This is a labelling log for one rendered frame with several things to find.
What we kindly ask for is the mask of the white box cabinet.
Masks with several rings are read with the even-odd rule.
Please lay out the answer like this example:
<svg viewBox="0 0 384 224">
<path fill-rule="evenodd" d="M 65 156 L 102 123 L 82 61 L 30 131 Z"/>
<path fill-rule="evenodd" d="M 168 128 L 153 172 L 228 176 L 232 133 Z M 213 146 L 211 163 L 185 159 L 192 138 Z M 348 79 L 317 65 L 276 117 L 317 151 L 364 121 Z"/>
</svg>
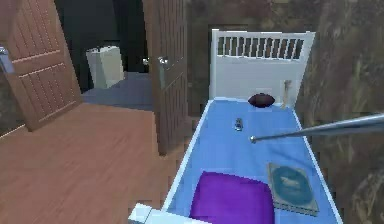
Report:
<svg viewBox="0 0 384 224">
<path fill-rule="evenodd" d="M 105 46 L 86 51 L 95 88 L 107 89 L 124 79 L 120 48 Z"/>
</svg>

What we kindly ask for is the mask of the white bed with blue sheet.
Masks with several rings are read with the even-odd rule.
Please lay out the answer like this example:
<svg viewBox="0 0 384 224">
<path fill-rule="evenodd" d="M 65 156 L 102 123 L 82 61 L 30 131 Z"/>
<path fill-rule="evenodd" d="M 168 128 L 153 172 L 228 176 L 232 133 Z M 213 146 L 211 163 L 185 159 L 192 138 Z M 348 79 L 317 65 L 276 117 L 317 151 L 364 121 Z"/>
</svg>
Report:
<svg viewBox="0 0 384 224">
<path fill-rule="evenodd" d="M 268 185 L 269 163 L 302 169 L 319 207 L 316 217 L 274 207 L 275 224 L 344 224 L 306 138 L 249 140 L 300 130 L 294 105 L 314 37 L 311 31 L 213 30 L 207 106 L 163 206 L 136 204 L 129 224 L 210 224 L 189 217 L 202 173 L 230 174 Z M 271 95 L 275 103 L 266 108 L 250 105 L 248 99 L 258 93 Z M 243 120 L 242 131 L 235 130 L 236 118 Z"/>
</svg>

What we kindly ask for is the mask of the brown panelled room door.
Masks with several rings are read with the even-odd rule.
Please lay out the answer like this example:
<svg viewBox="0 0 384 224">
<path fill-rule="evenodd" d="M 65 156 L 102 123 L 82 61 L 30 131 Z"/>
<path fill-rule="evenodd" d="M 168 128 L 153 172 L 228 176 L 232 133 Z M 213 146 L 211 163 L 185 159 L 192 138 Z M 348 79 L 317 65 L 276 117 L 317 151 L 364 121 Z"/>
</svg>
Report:
<svg viewBox="0 0 384 224">
<path fill-rule="evenodd" d="M 178 145 L 188 112 L 186 6 L 185 0 L 142 2 L 157 148 L 166 155 Z M 167 66 L 159 64 L 160 56 L 168 57 Z"/>
<path fill-rule="evenodd" d="M 0 74 L 30 131 L 81 104 L 54 0 L 0 0 Z"/>
</svg>

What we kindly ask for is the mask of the teal book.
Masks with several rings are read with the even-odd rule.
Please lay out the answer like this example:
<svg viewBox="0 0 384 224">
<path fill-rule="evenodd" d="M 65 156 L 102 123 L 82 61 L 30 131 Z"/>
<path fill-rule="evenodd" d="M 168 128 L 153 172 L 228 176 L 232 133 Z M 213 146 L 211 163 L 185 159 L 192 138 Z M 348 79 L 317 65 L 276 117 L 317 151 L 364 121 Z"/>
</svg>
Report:
<svg viewBox="0 0 384 224">
<path fill-rule="evenodd" d="M 318 215 L 317 201 L 302 169 L 269 163 L 267 170 L 275 208 L 314 217 Z"/>
</svg>

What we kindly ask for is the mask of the purple pillow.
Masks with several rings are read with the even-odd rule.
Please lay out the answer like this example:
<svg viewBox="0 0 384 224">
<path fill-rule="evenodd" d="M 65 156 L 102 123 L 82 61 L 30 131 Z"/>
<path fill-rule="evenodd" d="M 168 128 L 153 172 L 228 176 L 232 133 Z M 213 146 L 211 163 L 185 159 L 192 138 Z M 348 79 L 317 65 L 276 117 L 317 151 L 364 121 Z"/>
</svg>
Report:
<svg viewBox="0 0 384 224">
<path fill-rule="evenodd" d="M 261 181 L 203 172 L 189 217 L 210 224 L 275 224 L 271 190 Z"/>
</svg>

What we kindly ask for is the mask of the dark brown football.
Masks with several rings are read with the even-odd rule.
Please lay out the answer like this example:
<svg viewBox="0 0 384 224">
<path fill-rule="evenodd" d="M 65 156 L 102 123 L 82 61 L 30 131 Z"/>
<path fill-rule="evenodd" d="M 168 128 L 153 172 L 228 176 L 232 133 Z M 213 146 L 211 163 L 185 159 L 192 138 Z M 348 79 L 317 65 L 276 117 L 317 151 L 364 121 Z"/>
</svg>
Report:
<svg viewBox="0 0 384 224">
<path fill-rule="evenodd" d="M 258 93 L 248 99 L 248 103 L 257 108 L 266 108 L 275 103 L 275 98 L 269 94 Z"/>
</svg>

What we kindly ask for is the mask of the grey metal baseball bat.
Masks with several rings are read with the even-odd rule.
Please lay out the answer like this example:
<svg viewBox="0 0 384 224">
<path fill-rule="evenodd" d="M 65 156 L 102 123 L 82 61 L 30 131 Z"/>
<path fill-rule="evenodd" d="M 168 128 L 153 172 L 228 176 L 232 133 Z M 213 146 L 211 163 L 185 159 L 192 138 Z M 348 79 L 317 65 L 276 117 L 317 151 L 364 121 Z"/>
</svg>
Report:
<svg viewBox="0 0 384 224">
<path fill-rule="evenodd" d="M 262 140 L 286 138 L 286 137 L 304 137 L 314 135 L 342 135 L 353 133 L 368 133 L 368 132 L 382 132 L 384 131 L 384 113 L 374 114 L 369 116 L 357 117 L 337 121 L 333 123 L 323 124 L 304 128 L 294 132 L 286 132 L 269 136 L 249 138 L 251 143 L 256 143 Z"/>
</svg>

